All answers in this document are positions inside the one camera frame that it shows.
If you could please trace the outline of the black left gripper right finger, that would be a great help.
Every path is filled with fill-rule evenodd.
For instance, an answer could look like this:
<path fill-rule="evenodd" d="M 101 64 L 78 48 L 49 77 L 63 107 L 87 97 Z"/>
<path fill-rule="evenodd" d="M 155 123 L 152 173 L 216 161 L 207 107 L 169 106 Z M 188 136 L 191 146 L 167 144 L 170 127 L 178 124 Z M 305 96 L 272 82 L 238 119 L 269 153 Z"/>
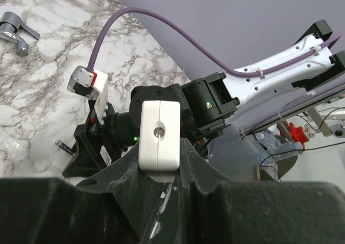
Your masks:
<path fill-rule="evenodd" d="M 183 243 L 344 243 L 344 193 L 324 182 L 236 182 L 180 140 Z"/>

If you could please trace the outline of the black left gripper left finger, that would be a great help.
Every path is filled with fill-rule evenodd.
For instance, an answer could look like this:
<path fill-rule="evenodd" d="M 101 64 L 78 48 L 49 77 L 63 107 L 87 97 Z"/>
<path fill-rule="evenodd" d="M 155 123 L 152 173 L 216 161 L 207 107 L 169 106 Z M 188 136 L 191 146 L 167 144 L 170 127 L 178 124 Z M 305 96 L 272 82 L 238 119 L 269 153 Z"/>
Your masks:
<path fill-rule="evenodd" d="M 73 186 L 58 178 L 1 179 L 1 243 L 139 243 L 138 146 Z"/>

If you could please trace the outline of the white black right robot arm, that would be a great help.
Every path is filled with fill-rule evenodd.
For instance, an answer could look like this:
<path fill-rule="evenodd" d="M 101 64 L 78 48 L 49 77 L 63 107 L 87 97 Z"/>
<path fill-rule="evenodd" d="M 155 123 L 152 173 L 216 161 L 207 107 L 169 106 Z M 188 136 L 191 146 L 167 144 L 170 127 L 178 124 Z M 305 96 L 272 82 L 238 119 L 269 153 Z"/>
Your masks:
<path fill-rule="evenodd" d="M 200 155 L 206 155 L 208 143 L 223 134 L 231 115 L 242 115 L 299 88 L 310 91 L 342 75 L 344 52 L 331 52 L 337 40 L 327 22 L 320 20 L 291 48 L 234 74 L 213 73 L 185 85 L 137 86 L 125 113 L 116 112 L 108 102 L 107 75 L 78 66 L 67 88 L 88 98 L 89 114 L 74 131 L 73 155 L 63 176 L 90 177 L 104 169 L 102 147 L 111 161 L 120 159 L 139 141 L 142 108 L 150 101 L 179 105 L 181 136 L 195 144 Z"/>

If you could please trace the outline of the black orange AAA battery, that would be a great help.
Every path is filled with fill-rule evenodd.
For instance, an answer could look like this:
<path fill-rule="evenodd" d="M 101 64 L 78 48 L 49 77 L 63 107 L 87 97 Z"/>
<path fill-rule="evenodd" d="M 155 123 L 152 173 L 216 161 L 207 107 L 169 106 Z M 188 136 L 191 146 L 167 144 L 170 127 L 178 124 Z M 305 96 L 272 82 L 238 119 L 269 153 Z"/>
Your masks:
<path fill-rule="evenodd" d="M 72 148 L 70 148 L 69 146 L 67 146 L 65 143 L 63 143 L 60 140 L 55 141 L 55 145 L 69 155 L 73 155 L 74 153 Z"/>

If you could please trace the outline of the white remote control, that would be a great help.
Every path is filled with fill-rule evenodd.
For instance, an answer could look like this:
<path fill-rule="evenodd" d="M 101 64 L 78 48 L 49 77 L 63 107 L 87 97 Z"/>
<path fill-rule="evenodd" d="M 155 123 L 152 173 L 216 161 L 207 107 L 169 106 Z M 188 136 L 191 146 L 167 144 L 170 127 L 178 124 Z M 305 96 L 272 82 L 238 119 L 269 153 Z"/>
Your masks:
<path fill-rule="evenodd" d="M 181 105 L 150 100 L 142 104 L 139 168 L 156 182 L 173 182 L 180 167 Z"/>

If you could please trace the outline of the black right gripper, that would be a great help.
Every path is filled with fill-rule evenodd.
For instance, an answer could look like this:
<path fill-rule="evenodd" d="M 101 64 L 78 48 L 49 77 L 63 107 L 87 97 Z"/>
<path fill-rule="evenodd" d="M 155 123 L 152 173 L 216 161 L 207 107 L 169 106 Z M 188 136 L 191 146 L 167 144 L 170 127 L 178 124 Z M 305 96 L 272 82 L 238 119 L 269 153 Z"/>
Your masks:
<path fill-rule="evenodd" d="M 88 103 L 87 119 L 75 129 L 77 149 L 62 172 L 64 177 L 90 177 L 107 166 L 101 156 L 102 148 L 105 148 L 113 163 L 139 140 L 139 128 L 132 122 L 129 112 L 115 112 L 112 104 L 108 103 L 104 124 L 101 125 L 95 114 L 94 103 Z"/>

